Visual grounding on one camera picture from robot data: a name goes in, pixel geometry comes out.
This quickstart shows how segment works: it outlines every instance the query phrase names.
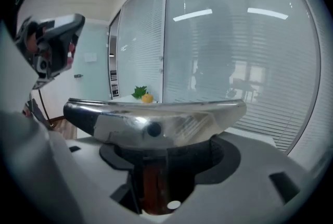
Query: window blinds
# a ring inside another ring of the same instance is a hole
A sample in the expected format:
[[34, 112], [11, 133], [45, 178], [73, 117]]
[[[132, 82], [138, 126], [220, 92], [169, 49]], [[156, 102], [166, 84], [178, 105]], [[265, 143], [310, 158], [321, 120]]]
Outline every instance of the window blinds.
[[163, 102], [242, 98], [234, 127], [286, 151], [312, 110], [316, 33], [304, 0], [166, 0]]
[[134, 93], [135, 86], [147, 86], [159, 101], [162, 4], [162, 0], [128, 0], [122, 7], [117, 42], [120, 97]]

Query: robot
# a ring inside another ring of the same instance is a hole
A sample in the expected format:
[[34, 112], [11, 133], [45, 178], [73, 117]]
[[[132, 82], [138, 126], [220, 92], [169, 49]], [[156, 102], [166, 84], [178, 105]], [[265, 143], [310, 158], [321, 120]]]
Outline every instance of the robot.
[[[25, 70], [15, 75], [21, 81], [3, 77], [5, 91], [22, 97], [7, 101], [12, 108], [66, 70], [66, 47], [77, 42], [84, 17], [60, 19], [51, 20], [53, 27], [37, 25], [50, 28], [29, 62], [20, 50], [24, 35], [17, 48], [2, 34], [1, 64], [10, 68], [11, 55]], [[72, 141], [0, 105], [5, 165], [55, 222], [148, 223], [148, 215], [167, 217], [165, 223], [244, 223], [262, 219], [263, 212], [265, 220], [283, 221], [312, 179], [273, 146], [224, 131], [245, 114], [242, 100], [141, 105], [70, 99], [65, 118], [91, 135]]]

